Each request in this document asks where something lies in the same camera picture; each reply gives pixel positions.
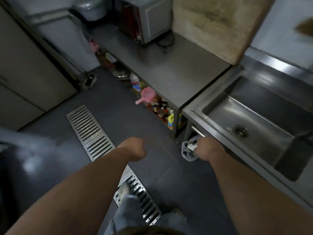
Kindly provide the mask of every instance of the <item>sink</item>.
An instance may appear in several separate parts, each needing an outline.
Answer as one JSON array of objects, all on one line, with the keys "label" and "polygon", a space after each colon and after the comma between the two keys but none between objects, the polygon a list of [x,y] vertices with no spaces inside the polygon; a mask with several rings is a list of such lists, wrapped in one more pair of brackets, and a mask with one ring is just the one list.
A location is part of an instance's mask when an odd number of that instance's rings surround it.
[{"label": "sink", "polygon": [[199,109],[237,147],[296,181],[313,155],[313,113],[261,82],[239,75]]}]

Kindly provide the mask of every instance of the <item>person's right arm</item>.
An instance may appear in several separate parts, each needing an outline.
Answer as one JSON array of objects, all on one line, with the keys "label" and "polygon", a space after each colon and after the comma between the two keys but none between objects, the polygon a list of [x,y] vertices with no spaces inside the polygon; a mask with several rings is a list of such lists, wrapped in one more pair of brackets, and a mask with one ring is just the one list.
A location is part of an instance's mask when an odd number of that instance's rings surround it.
[{"label": "person's right arm", "polygon": [[213,167],[239,235],[312,234],[311,213],[229,156],[215,139],[200,138],[194,152]]}]

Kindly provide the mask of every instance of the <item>sink leg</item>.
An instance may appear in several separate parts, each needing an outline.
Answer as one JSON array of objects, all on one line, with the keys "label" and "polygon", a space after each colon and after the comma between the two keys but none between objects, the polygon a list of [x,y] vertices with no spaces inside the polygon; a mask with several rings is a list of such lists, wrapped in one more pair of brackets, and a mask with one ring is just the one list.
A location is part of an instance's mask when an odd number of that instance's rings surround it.
[{"label": "sink leg", "polygon": [[192,125],[193,125],[193,123],[190,120],[188,120],[187,121],[187,126],[186,126],[186,132],[185,132],[185,136],[184,136],[184,141],[188,141],[189,140],[190,134],[191,134],[191,131],[192,131],[192,128],[191,128]]},{"label": "sink leg", "polygon": [[179,109],[174,110],[173,132],[171,135],[173,139],[176,138],[177,136],[178,121],[179,121]]}]

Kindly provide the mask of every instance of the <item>person's left arm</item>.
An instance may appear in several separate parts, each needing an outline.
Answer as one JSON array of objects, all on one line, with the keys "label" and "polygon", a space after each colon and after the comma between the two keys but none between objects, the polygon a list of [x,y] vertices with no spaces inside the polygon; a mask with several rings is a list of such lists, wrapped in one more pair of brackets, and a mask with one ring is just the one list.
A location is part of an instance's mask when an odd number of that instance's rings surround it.
[{"label": "person's left arm", "polygon": [[56,185],[6,235],[97,234],[127,163],[145,155],[142,139],[128,138]]}]

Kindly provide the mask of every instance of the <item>microwave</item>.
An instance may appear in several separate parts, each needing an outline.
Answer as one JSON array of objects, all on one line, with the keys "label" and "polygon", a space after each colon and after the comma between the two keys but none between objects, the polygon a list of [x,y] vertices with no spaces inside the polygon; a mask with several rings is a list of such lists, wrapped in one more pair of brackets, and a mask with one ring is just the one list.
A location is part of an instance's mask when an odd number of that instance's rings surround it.
[{"label": "microwave", "polygon": [[140,44],[171,29],[172,0],[116,0],[119,27]]}]

